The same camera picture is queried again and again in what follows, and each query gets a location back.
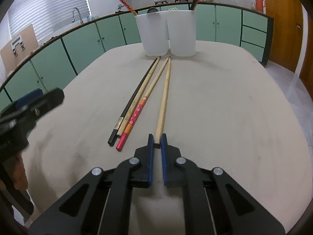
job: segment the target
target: tabletop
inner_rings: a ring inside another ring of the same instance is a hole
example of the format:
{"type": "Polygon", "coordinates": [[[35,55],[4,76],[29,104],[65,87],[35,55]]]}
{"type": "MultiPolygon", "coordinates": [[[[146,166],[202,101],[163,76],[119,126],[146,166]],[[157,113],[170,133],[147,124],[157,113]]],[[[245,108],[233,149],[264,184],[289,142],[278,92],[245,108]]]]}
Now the tabletop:
{"type": "MultiPolygon", "coordinates": [[[[244,49],[197,41],[196,51],[172,56],[168,143],[200,168],[222,167],[289,231],[312,198],[312,162],[288,101],[244,49]]],[[[107,144],[154,59],[141,43],[109,50],[64,89],[63,105],[38,122],[23,153],[33,220],[92,168],[115,168],[155,135],[165,72],[122,152],[107,144]]],[[[152,187],[133,191],[129,234],[184,234],[182,192],[163,185],[160,150],[154,155],[152,187]]]]}

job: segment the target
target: faucet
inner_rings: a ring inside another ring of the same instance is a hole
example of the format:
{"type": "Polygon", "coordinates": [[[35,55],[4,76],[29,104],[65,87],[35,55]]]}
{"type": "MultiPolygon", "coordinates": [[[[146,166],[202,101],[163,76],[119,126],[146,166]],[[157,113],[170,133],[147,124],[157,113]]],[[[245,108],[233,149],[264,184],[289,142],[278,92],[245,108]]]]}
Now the faucet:
{"type": "MultiPolygon", "coordinates": [[[[72,23],[75,22],[75,19],[74,19],[74,10],[77,9],[76,7],[73,8],[73,20],[72,20],[72,23]]],[[[78,12],[78,16],[79,16],[79,19],[80,19],[80,24],[82,25],[84,22],[83,20],[81,19],[81,15],[80,15],[80,12],[79,12],[79,9],[77,9],[77,12],[78,12]]]]}

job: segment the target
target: red thermos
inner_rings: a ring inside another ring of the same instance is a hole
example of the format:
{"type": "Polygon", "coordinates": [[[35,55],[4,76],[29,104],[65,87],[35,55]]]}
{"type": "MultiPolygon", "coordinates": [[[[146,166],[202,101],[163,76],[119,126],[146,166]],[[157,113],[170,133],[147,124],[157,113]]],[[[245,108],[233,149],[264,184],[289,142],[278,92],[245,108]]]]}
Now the red thermos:
{"type": "Polygon", "coordinates": [[[257,11],[264,13],[265,1],[264,0],[255,0],[255,8],[257,11]]]}

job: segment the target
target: window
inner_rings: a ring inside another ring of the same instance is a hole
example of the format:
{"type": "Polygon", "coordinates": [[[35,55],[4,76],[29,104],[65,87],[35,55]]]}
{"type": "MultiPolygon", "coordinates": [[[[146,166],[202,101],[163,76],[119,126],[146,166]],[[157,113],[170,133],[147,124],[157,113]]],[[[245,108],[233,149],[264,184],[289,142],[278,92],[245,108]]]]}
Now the window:
{"type": "MultiPolygon", "coordinates": [[[[15,36],[29,24],[33,24],[37,40],[72,23],[72,9],[77,7],[81,17],[89,13],[87,0],[15,0],[9,8],[9,29],[15,36]]],[[[75,11],[75,21],[79,20],[75,11]]]]}

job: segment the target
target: white container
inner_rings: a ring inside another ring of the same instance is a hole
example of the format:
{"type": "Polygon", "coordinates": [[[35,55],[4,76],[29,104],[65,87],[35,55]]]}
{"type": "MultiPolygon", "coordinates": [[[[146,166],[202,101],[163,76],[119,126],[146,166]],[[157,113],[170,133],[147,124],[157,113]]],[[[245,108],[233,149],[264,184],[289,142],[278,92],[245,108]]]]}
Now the white container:
{"type": "Polygon", "coordinates": [[[135,16],[143,49],[147,56],[163,56],[169,50],[167,37],[167,11],[135,16]]]}
{"type": "Polygon", "coordinates": [[[196,53],[196,12],[168,11],[167,27],[171,53],[174,56],[194,56],[196,53]]]}

